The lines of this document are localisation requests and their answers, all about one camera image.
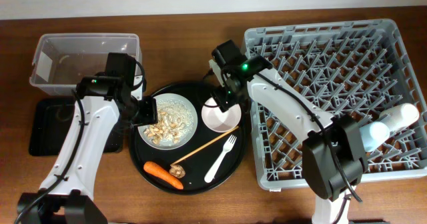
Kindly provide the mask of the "small pink saucer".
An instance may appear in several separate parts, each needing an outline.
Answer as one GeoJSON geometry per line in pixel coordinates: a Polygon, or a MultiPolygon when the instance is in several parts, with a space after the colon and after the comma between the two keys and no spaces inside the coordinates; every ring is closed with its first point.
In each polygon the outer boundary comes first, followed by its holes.
{"type": "Polygon", "coordinates": [[[201,118],[209,129],[217,133],[225,133],[238,126],[242,117],[239,105],[234,105],[222,112],[219,107],[212,108],[215,104],[216,102],[211,97],[201,109],[201,118]]]}

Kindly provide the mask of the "blue plastic cup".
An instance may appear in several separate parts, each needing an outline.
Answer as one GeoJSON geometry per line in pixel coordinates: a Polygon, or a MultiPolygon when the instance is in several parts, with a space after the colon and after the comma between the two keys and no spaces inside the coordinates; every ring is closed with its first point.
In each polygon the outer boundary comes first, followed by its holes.
{"type": "Polygon", "coordinates": [[[365,152],[373,152],[390,137],[390,129],[382,122],[375,121],[360,128],[365,152]]]}

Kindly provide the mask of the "white paper cup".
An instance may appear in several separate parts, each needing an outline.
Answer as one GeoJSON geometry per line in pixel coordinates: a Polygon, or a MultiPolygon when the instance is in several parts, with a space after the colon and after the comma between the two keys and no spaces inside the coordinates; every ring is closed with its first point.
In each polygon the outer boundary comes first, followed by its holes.
{"type": "Polygon", "coordinates": [[[391,133],[397,133],[416,122],[420,117],[418,108],[411,103],[403,103],[380,114],[380,122],[385,124],[391,133]]]}

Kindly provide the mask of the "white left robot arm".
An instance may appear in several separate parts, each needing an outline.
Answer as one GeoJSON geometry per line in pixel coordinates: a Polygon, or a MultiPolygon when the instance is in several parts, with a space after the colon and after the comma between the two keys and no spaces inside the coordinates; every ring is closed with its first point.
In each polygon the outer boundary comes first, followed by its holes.
{"type": "Polygon", "coordinates": [[[16,223],[107,223],[93,189],[108,137],[119,121],[131,127],[158,121],[155,99],[131,94],[145,89],[144,76],[135,82],[142,69],[126,53],[109,53],[103,72],[77,84],[72,123],[57,160],[38,192],[21,195],[16,223]]]}

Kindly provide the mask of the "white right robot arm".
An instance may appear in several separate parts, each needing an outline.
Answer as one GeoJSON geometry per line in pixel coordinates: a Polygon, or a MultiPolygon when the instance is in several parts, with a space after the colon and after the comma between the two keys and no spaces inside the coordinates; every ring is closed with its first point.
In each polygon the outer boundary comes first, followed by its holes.
{"type": "Polygon", "coordinates": [[[312,223],[348,223],[350,200],[368,169],[360,128],[308,101],[262,56],[248,59],[232,41],[218,45],[209,62],[220,86],[211,96],[221,111],[254,101],[276,116],[302,143],[302,175],[316,194],[312,223]]]}

